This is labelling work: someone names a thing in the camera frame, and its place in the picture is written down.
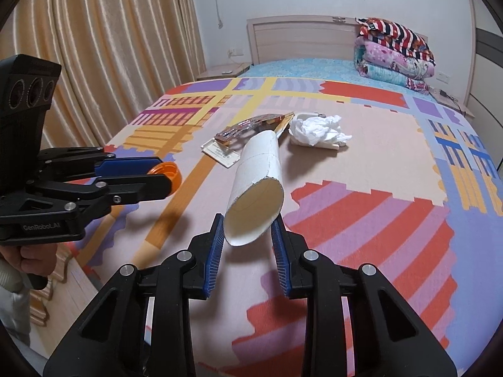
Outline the person's left hand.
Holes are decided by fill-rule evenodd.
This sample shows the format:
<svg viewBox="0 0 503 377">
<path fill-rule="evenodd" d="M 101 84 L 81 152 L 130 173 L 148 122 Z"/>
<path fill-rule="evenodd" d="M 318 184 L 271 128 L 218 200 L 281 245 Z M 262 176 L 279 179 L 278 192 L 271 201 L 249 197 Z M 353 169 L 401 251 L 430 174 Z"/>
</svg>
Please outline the person's left hand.
<svg viewBox="0 0 503 377">
<path fill-rule="evenodd" d="M 57 262 L 57 245 L 37 244 L 21 247 L 2 246 L 1 256 L 16 270 L 26 274 L 49 276 Z"/>
</svg>

